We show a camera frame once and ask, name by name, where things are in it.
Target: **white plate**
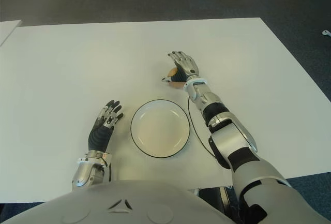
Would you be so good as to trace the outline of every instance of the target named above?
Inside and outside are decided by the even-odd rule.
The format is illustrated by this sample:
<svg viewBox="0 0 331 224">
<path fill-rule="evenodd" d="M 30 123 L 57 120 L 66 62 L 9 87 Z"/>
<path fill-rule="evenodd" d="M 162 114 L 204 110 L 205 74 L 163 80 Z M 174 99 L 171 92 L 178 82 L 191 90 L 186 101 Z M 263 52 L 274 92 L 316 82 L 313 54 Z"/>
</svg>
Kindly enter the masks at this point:
<svg viewBox="0 0 331 224">
<path fill-rule="evenodd" d="M 157 158 L 178 153 L 190 135 L 190 123 L 184 110 L 168 100 L 145 103 L 134 114 L 131 135 L 137 147 Z"/>
</svg>

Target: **cable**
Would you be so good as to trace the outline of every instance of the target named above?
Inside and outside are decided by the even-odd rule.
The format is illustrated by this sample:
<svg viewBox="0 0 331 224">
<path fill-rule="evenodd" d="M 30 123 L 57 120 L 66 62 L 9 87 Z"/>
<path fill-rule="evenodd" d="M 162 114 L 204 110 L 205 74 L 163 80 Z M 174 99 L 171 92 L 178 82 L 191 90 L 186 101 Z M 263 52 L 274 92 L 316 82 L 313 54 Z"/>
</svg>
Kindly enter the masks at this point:
<svg viewBox="0 0 331 224">
<path fill-rule="evenodd" d="M 199 137 L 199 135 L 198 135 L 198 133 L 197 133 L 197 131 L 196 131 L 196 129 L 195 129 L 195 126 L 194 126 L 194 123 L 193 123 L 193 120 L 192 120 L 192 117 L 191 117 L 191 112 L 190 112 L 190 97 L 188 97 L 188 100 L 187 100 L 187 109 L 188 109 L 188 115 L 190 116 L 190 120 L 191 120 L 191 123 L 192 123 L 192 127 L 193 127 L 193 129 L 194 129 L 195 135 L 198 137 L 198 139 L 199 139 L 200 143 L 202 144 L 203 148 L 205 148 L 206 151 L 209 152 L 210 155 L 212 155 L 214 158 L 216 158 L 216 157 L 214 156 L 214 154 L 212 154 L 212 153 L 207 149 L 207 147 L 204 145 L 204 143 L 203 143 L 202 140 L 200 139 L 200 137 Z"/>
<path fill-rule="evenodd" d="M 106 167 L 108 167 L 108 164 L 107 162 L 104 160 L 104 158 L 101 157 L 101 159 L 103 160 L 104 164 L 106 165 Z M 110 180 L 112 179 L 112 165 L 110 164 L 109 162 L 109 182 Z"/>
</svg>

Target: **silver robotic arm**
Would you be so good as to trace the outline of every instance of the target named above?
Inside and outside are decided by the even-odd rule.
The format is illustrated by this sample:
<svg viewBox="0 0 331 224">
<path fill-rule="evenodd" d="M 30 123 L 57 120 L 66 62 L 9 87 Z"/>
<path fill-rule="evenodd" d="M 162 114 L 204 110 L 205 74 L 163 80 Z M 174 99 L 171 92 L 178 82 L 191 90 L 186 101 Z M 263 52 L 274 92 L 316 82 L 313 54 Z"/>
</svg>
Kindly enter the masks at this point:
<svg viewBox="0 0 331 224">
<path fill-rule="evenodd" d="M 184 90 L 201 112 L 211 132 L 209 145 L 216 159 L 231 169 L 244 223 L 330 223 L 266 160 L 247 129 L 199 77 L 194 60 L 183 52 L 168 54 L 177 74 L 163 81 L 186 82 Z"/>
<path fill-rule="evenodd" d="M 123 117 L 122 113 L 117 115 L 121 108 L 119 101 L 111 100 L 101 109 L 88 137 L 88 153 L 78 160 L 79 166 L 72 179 L 72 190 L 102 183 L 104 168 L 108 167 L 110 181 L 111 165 L 108 165 L 103 157 L 115 124 Z"/>
</svg>

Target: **gray carpet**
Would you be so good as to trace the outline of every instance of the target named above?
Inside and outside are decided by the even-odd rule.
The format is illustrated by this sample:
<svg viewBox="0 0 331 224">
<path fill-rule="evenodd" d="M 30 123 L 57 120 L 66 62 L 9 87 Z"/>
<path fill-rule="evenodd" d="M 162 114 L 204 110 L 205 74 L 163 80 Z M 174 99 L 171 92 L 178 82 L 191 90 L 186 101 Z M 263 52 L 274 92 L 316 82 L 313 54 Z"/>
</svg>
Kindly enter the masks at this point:
<svg viewBox="0 0 331 224">
<path fill-rule="evenodd" d="M 321 35 L 331 31 L 330 0 L 0 0 L 0 20 L 23 25 L 245 17 L 261 17 L 331 99 L 331 38 Z M 330 178 L 290 180 L 329 219 Z"/>
</svg>

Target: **white table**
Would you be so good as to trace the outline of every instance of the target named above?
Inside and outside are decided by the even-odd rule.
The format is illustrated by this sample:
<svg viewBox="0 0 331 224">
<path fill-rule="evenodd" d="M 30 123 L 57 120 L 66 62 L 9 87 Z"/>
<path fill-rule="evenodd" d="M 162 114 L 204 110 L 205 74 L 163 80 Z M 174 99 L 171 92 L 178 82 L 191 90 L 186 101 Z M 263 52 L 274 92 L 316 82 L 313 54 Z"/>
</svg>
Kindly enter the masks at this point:
<svg viewBox="0 0 331 224">
<path fill-rule="evenodd" d="M 76 160 L 110 99 L 125 113 L 108 147 L 114 180 L 230 185 L 229 171 L 192 131 L 184 149 L 165 159 L 143 154 L 131 139 L 143 103 L 168 99 L 187 110 L 187 94 L 161 83 L 173 50 L 195 59 L 260 156 L 285 177 L 331 170 L 331 104 L 259 18 L 19 27 L 0 48 L 0 202 L 70 192 Z M 207 145 L 208 130 L 191 109 Z"/>
<path fill-rule="evenodd" d="M 0 47 L 21 21 L 0 21 Z"/>
</svg>

